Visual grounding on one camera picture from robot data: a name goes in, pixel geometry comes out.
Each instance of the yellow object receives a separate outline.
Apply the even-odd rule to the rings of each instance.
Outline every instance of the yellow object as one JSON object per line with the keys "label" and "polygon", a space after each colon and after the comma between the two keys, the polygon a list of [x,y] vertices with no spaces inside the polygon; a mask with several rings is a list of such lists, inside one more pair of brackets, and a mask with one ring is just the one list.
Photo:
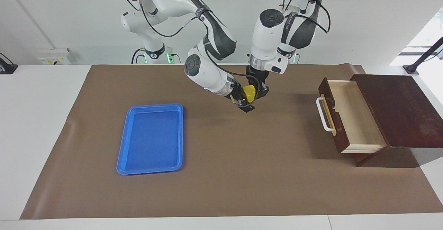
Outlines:
{"label": "yellow object", "polygon": [[243,91],[246,94],[246,98],[248,99],[248,102],[251,103],[254,101],[255,98],[255,87],[254,85],[248,85],[243,87]]}

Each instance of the dark wooden box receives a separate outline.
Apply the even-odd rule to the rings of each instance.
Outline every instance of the dark wooden box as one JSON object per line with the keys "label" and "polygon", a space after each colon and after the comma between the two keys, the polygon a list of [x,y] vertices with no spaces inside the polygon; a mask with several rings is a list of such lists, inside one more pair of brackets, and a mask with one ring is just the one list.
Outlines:
{"label": "dark wooden box", "polygon": [[324,78],[318,91],[325,129],[358,167],[418,167],[443,156],[443,119],[412,77]]}

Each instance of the drawer handle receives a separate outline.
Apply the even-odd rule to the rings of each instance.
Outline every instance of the drawer handle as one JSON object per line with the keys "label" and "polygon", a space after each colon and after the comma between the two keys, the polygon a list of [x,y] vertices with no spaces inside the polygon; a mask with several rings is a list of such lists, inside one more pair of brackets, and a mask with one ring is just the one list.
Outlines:
{"label": "drawer handle", "polygon": [[325,98],[323,98],[323,97],[319,97],[317,99],[317,101],[316,101],[318,113],[320,115],[320,119],[322,120],[323,128],[325,129],[325,131],[327,131],[327,132],[335,132],[335,129],[329,128],[328,125],[326,124],[326,119],[325,119],[325,116],[323,115],[322,107],[320,106],[320,101],[323,101],[324,99]]}

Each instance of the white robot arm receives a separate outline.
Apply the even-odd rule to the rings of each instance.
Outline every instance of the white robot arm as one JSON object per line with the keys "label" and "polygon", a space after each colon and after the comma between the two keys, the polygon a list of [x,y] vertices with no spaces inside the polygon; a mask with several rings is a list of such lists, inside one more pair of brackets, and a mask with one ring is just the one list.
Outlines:
{"label": "white robot arm", "polygon": [[[319,26],[321,1],[294,0],[296,6],[288,4],[284,10],[267,9],[260,14],[247,67],[247,74],[259,79],[258,98],[266,96],[269,91],[265,85],[269,72],[283,74],[288,63],[293,61],[295,51],[311,43]],[[255,82],[250,78],[248,81],[251,85]]]}
{"label": "white robot arm", "polygon": [[206,27],[206,35],[190,49],[184,65],[186,75],[204,89],[231,99],[243,111],[249,112],[254,109],[248,102],[242,85],[231,74],[220,69],[217,65],[219,61],[234,53],[237,41],[202,0],[138,1],[141,14],[149,23],[150,28],[133,29],[131,27],[132,22],[134,24],[136,22],[131,14],[124,14],[122,16],[122,23],[131,32],[137,33],[140,36],[144,35],[142,39],[147,39],[147,41],[154,40],[156,46],[153,48],[160,46],[158,37],[161,35],[153,28],[154,25],[163,22],[164,19],[169,17],[179,17],[194,13],[196,18],[203,22]]}
{"label": "white robot arm", "polygon": [[140,12],[126,12],[121,16],[121,24],[127,31],[140,36],[144,45],[144,56],[148,63],[168,62],[168,57],[164,54],[168,46],[163,43],[161,36],[149,27]]}

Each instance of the white table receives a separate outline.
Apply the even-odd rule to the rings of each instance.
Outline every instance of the white table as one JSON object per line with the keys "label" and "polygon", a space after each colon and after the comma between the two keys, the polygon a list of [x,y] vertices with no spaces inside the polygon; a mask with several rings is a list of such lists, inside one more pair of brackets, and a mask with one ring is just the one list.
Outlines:
{"label": "white table", "polygon": [[[19,220],[89,69],[89,65],[20,66],[13,75],[0,76],[0,229],[416,230],[443,226],[443,213]],[[365,66],[364,70],[368,74],[406,74],[399,66]],[[414,79],[443,116],[443,105],[420,77]],[[443,201],[439,172],[443,158],[422,169]]]}

